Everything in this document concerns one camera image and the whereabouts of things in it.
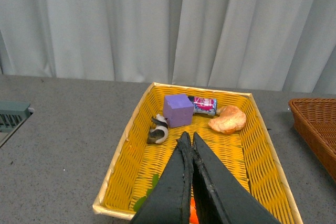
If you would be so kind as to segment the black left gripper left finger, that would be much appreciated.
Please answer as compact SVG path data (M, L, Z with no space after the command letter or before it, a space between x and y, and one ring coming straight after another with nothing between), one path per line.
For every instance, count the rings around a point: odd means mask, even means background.
M190 135L183 132L161 177L131 223L189 223L193 154Z

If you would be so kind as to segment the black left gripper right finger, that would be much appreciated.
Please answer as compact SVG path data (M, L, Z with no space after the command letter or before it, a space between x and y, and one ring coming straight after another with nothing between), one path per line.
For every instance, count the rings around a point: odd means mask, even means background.
M199 223L280 223L193 135L193 194Z

